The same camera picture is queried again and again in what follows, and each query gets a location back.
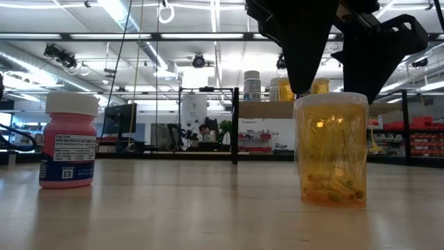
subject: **table surface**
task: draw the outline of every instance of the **table surface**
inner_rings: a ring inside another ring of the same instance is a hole
[[[368,205],[300,201],[290,162],[97,160],[92,186],[0,168],[6,249],[442,249],[444,171],[368,164]]]

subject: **white container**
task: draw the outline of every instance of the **white container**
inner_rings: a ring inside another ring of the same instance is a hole
[[[244,74],[244,101],[261,101],[261,79],[258,71],[250,70]]]
[[[182,128],[199,134],[207,117],[207,96],[190,93],[182,101]]]
[[[270,83],[270,101],[279,101],[279,80],[281,78],[273,78]]]

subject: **security camera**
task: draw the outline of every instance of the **security camera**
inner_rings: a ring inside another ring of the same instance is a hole
[[[196,69],[203,68],[205,66],[205,59],[203,58],[203,54],[196,54],[192,63],[193,67]]]

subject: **white bottle cap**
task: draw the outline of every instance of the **white bottle cap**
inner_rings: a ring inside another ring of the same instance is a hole
[[[46,96],[46,114],[71,113],[97,116],[99,100],[89,94],[50,92]]]
[[[282,78],[273,78],[273,79],[271,79],[271,82],[270,82],[270,86],[271,87],[277,87],[277,86],[279,86],[279,82],[282,80]]]
[[[260,73],[256,70],[249,70],[244,73],[244,79],[256,78],[259,79]]]

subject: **barcode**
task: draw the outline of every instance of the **barcode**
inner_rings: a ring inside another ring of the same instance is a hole
[[[62,171],[62,178],[73,178],[73,170],[72,169],[64,169]]]

